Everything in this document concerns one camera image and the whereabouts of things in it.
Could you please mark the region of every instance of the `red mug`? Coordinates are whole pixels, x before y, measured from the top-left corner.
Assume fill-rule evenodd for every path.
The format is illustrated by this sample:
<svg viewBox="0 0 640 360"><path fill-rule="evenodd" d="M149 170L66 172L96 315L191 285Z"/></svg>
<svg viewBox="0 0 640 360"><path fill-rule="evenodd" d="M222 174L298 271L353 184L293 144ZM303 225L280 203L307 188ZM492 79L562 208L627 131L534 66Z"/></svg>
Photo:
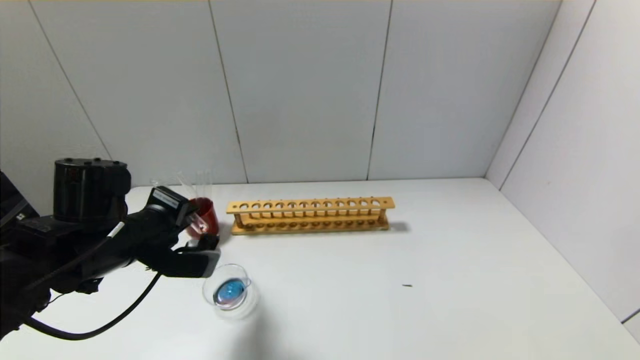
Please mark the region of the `red mug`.
<svg viewBox="0 0 640 360"><path fill-rule="evenodd" d="M209 226L209 230L207 232L209 234L217 235L218 234L218 218L216 217L216 210L213 208L213 201L211 201L211 199L208 199L206 197L197 197L195 199L189 200L189 202L199 207L196 213ZM200 237L200 234L198 233L198 231L196 231L196 229L194 229L191 226L187 227L187 233L192 238Z"/></svg>

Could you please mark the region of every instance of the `sticker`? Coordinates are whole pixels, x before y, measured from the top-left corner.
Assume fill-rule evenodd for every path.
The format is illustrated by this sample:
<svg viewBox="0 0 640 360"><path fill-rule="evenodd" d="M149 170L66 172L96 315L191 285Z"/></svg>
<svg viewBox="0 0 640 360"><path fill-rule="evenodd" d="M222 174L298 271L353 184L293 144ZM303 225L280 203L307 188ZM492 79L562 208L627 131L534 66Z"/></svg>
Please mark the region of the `sticker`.
<svg viewBox="0 0 640 360"><path fill-rule="evenodd" d="M163 192L161 192L159 190L154 190L152 196L155 197L156 199L164 202L165 204L171 206L174 209L178 208L178 202L175 199L171 198L169 195L167 195L167 194L165 194L165 193L163 193Z"/></svg>

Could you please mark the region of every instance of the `wooden test tube rack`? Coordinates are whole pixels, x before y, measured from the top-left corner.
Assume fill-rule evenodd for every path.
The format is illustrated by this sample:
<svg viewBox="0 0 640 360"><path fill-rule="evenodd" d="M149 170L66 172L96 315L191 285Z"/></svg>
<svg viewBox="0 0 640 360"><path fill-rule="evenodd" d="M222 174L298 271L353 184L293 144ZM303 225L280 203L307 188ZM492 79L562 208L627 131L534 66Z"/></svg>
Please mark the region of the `wooden test tube rack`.
<svg viewBox="0 0 640 360"><path fill-rule="evenodd" d="M233 235L388 230L391 197L232 201Z"/></svg>

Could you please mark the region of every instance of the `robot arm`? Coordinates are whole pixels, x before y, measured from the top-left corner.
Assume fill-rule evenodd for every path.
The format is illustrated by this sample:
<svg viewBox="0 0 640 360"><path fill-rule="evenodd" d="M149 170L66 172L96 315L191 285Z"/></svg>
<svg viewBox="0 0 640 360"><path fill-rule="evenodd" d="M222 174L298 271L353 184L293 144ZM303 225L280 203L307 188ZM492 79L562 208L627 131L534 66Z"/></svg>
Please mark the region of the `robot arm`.
<svg viewBox="0 0 640 360"><path fill-rule="evenodd" d="M124 163L100 159L56 162L53 216L23 220L13 240L0 248L0 338L23 323L56 336L47 330L52 328L30 318L48 305L49 289L93 293L105 274L136 260L158 275L124 316L160 275L211 275L220 257L214 250L215 236L203 235L197 247L171 249L197 207L160 186L152 189L144 209L126 215L124 195L130 187L131 175ZM95 334L58 337L88 338L122 318Z"/></svg>

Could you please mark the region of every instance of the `white table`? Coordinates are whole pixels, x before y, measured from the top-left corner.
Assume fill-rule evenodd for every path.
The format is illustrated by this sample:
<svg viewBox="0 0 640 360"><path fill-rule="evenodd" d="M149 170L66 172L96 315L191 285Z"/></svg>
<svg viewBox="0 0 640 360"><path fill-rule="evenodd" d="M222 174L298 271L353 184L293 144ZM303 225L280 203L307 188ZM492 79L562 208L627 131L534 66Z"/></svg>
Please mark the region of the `white table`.
<svg viewBox="0 0 640 360"><path fill-rule="evenodd" d="M131 211L150 188L127 196ZM393 196L389 232L229 236L230 200ZM162 278L129 317L72 342L23 326L2 359L640 359L640 345L558 252L488 181L444 179L211 187L220 264L243 265L260 309L218 318L202 279ZM94 295L36 317L90 331L152 277L110 274Z"/></svg>

